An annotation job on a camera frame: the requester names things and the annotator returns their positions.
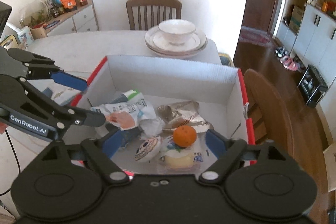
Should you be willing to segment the chicken breast pouch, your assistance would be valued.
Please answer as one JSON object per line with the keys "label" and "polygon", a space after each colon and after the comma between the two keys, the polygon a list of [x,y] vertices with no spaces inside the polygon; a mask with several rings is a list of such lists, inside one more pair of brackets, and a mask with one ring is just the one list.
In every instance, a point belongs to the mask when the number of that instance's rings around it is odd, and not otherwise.
{"label": "chicken breast pouch", "polygon": [[154,107],[145,99],[135,101],[103,104],[90,110],[104,115],[106,121],[121,130],[129,130],[139,126],[141,121],[157,117]]}

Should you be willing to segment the orange tangerine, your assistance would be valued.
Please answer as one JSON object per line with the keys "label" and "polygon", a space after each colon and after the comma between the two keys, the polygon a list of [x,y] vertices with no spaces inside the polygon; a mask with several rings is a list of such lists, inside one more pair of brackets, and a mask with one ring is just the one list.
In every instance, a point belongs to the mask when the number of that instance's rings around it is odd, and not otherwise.
{"label": "orange tangerine", "polygon": [[179,126],[173,132],[173,141],[179,147],[189,147],[195,143],[197,132],[191,126]]}

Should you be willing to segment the silver foil snack bag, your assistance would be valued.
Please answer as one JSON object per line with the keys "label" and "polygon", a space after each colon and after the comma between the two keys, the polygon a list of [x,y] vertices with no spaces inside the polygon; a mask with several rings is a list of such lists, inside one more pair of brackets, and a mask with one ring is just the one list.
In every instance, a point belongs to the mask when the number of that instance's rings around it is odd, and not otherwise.
{"label": "silver foil snack bag", "polygon": [[162,130],[165,133],[173,133],[180,126],[190,126],[198,134],[214,128],[199,114],[199,103],[196,101],[160,105],[155,111],[165,123]]}

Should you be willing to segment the blueberry bread package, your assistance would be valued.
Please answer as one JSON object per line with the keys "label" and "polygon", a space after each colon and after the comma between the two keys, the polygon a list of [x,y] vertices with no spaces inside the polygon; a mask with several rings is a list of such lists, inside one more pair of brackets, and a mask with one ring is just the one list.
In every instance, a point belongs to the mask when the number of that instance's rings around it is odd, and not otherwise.
{"label": "blueberry bread package", "polygon": [[204,163],[201,141],[181,147],[175,144],[173,137],[163,139],[158,153],[157,171],[159,174],[195,173]]}

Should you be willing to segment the white green tissue pack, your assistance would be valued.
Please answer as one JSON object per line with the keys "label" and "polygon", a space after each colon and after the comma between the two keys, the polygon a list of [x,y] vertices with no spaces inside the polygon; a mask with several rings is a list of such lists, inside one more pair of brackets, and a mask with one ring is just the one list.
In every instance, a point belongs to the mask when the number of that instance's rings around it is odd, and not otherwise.
{"label": "white green tissue pack", "polygon": [[113,99],[110,103],[115,104],[115,103],[128,102],[132,100],[134,97],[138,96],[139,94],[141,94],[141,92],[139,92],[136,89],[132,89],[132,90],[129,90],[127,92],[120,94],[117,98]]}

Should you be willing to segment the red white cardboard box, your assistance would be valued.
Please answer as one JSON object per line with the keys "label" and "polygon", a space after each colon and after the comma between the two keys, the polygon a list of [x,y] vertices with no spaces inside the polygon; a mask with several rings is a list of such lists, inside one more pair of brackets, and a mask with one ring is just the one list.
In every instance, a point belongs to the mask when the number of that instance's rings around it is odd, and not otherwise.
{"label": "red white cardboard box", "polygon": [[88,89],[72,105],[89,109],[131,89],[154,107],[183,101],[199,103],[199,114],[228,139],[255,143],[247,119],[247,93],[240,69],[220,64],[160,57],[108,55],[88,79]]}

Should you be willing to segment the white sideboard cabinet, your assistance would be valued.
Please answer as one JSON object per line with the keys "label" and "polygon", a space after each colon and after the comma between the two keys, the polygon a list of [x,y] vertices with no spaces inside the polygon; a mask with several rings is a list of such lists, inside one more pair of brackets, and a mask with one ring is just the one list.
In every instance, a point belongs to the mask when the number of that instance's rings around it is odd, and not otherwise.
{"label": "white sideboard cabinet", "polygon": [[99,26],[96,19],[95,8],[92,0],[88,0],[85,6],[79,6],[77,10],[66,12],[56,19],[47,22],[50,28],[31,28],[34,39],[46,38],[48,36],[66,35],[78,32],[98,31]]}

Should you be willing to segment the brown wooden chair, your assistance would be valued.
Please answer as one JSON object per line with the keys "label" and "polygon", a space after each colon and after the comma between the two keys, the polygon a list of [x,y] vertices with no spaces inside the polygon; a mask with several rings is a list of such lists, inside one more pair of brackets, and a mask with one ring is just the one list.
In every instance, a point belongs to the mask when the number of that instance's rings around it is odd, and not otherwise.
{"label": "brown wooden chair", "polygon": [[126,11],[131,30],[148,30],[162,21],[181,19],[179,0],[128,0]]}

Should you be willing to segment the pink slippers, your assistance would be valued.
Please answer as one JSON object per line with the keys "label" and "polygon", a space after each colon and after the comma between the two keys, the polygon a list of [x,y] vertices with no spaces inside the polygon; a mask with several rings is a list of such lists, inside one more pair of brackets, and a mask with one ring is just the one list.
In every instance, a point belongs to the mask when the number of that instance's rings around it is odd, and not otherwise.
{"label": "pink slippers", "polygon": [[284,56],[280,59],[282,66],[289,71],[300,71],[300,65],[295,62],[290,56]]}

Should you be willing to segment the black shoe rack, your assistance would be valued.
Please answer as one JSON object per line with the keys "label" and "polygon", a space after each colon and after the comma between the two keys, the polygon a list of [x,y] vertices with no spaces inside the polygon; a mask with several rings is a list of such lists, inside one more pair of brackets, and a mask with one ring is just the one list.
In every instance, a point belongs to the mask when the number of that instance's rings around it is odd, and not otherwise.
{"label": "black shoe rack", "polygon": [[328,90],[327,83],[318,69],[308,65],[302,79],[298,83],[305,105],[315,108]]}

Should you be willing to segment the stacked white plates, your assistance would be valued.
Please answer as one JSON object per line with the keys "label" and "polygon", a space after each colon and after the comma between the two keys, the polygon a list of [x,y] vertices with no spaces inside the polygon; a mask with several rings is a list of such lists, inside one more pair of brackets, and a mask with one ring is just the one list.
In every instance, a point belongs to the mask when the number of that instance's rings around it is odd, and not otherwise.
{"label": "stacked white plates", "polygon": [[203,31],[192,34],[169,37],[155,26],[145,34],[146,46],[162,57],[187,59],[201,53],[207,46],[207,37]]}

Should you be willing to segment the red patterned rug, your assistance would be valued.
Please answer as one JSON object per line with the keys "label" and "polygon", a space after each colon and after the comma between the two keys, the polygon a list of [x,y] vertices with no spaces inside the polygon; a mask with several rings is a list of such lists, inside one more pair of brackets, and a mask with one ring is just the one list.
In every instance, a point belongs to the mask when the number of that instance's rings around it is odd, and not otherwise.
{"label": "red patterned rug", "polygon": [[244,26],[242,26],[240,30],[239,42],[266,48],[272,48],[274,46],[273,39],[266,32]]}

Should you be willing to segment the white bowl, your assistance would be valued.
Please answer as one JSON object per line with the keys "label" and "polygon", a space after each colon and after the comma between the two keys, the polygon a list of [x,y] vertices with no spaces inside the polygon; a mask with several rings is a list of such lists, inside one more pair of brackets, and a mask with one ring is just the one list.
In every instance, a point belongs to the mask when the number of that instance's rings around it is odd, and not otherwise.
{"label": "white bowl", "polygon": [[163,38],[173,45],[184,44],[196,31],[195,24],[183,19],[165,20],[158,28]]}

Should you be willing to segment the grey wall cabinet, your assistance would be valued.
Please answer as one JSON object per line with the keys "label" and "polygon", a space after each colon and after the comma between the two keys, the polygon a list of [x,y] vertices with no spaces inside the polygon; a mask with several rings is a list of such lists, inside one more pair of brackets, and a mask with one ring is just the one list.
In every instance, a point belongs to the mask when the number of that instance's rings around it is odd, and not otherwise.
{"label": "grey wall cabinet", "polygon": [[276,42],[297,56],[303,65],[314,65],[328,90],[319,107],[330,129],[335,128],[335,19],[323,8],[335,0],[286,0],[281,16],[291,15],[294,25],[277,23]]}

